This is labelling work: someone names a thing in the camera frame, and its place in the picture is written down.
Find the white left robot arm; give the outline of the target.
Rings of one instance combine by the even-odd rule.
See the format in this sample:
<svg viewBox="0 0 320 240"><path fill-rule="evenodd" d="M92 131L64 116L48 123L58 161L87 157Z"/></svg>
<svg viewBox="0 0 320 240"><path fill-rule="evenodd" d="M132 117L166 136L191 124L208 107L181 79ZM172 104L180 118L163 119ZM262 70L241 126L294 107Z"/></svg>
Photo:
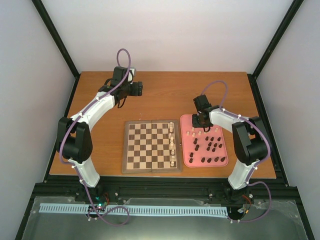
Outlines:
<svg viewBox="0 0 320 240"><path fill-rule="evenodd" d="M115 67L112 78L106 80L82 110L58 121L56 151L60 162L75 169L80 183L88 187L86 195L95 202L103 198L104 188L98 185L100 175L91 158L91 131L107 111L115 106L121 108L120 102L124 103L128 96L142 95L143 83L134 82L135 75L134 67Z"/></svg>

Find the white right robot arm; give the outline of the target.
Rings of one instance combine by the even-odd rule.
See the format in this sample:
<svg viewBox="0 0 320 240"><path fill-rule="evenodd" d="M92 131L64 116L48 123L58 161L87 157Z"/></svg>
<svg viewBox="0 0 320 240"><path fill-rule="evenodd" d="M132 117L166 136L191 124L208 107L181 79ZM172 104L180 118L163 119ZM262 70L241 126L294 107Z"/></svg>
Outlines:
<svg viewBox="0 0 320 240"><path fill-rule="evenodd" d="M260 117L244 117L227 111L221 104L212 106L205 92L193 99L196 114L192 115L192 126L208 133L214 127L221 127L233 137L236 163L228 177L234 190L249 186L250 178L258 165L271 155L268 134Z"/></svg>

